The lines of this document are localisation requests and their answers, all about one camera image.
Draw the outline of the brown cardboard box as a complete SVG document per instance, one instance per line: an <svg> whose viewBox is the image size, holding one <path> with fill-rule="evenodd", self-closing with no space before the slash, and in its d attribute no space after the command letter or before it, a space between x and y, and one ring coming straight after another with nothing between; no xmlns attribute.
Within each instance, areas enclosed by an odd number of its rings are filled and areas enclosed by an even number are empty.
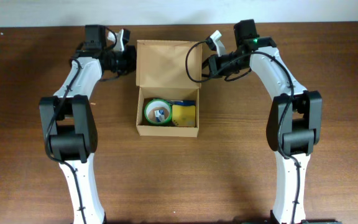
<svg viewBox="0 0 358 224"><path fill-rule="evenodd" d="M141 136L197 137L199 131L200 87L191 81L201 78L202 46L191 41L138 40L136 85L139 87L136 128ZM147 104L152 99L190 100L195 103L193 127L179 127L172 122L157 126L147 121Z"/></svg>

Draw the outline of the green tape roll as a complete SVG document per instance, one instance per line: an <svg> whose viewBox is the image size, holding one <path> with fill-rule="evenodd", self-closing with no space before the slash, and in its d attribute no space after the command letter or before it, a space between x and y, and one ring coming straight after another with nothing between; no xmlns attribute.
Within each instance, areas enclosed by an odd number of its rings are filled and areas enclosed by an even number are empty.
<svg viewBox="0 0 358 224"><path fill-rule="evenodd" d="M165 110L165 121L157 123L155 121L155 110L164 109ZM154 126L166 126L172 121L172 107L171 105L163 99L153 99L148 102L144 109L144 115L146 120Z"/></svg>

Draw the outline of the blue white marker pen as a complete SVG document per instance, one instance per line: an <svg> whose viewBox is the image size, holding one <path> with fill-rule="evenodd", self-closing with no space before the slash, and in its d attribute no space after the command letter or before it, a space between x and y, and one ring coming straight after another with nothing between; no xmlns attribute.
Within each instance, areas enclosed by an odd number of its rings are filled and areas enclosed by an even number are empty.
<svg viewBox="0 0 358 224"><path fill-rule="evenodd" d="M193 100L167 100L171 105L180 105L180 106L194 106L196 104Z"/></svg>

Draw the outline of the blue white staples box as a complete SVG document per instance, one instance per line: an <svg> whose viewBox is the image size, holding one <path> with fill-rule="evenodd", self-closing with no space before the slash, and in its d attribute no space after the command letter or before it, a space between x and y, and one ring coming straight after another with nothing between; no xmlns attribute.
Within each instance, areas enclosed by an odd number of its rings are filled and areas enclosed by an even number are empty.
<svg viewBox="0 0 358 224"><path fill-rule="evenodd" d="M154 111L155 113L155 121L157 123L161 123L165 121L165 110L164 109L158 109Z"/></svg>

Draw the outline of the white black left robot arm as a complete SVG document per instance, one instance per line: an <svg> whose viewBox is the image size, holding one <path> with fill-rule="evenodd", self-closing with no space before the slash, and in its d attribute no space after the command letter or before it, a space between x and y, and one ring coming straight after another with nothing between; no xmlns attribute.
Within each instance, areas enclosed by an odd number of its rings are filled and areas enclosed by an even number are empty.
<svg viewBox="0 0 358 224"><path fill-rule="evenodd" d="M92 92L97 83L105 81L105 71L121 77L133 72L135 66L133 45L122 50L78 49L60 89L40 99L45 153L58 163L66 179L74 223L106 222L94 176L98 132L90 104Z"/></svg>

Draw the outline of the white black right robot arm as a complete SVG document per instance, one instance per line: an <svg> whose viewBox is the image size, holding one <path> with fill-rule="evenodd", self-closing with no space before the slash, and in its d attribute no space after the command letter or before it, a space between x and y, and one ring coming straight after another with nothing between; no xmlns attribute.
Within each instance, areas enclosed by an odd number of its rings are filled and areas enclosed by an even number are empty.
<svg viewBox="0 0 358 224"><path fill-rule="evenodd" d="M209 68L205 80L224 78L233 82L241 70L254 72L272 99L266 137L275 154L277 187L272 223L306 223L304 209L306 169L313 148L319 142L323 99L318 91L308 91L284 64L271 37L249 34L236 39L237 49L224 54L219 38L204 42L215 51L203 62Z"/></svg>

